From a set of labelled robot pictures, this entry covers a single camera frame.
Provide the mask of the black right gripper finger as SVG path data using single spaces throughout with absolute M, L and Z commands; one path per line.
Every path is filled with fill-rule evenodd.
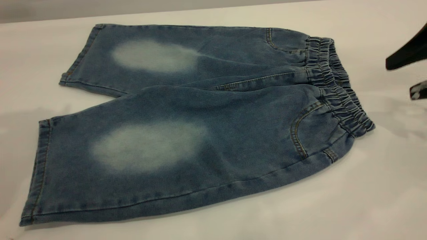
M 396 70 L 427 58 L 427 25 L 404 46 L 386 58 L 386 70 Z
M 411 100 L 423 100 L 427 98 L 427 81 L 422 81 L 410 88 Z

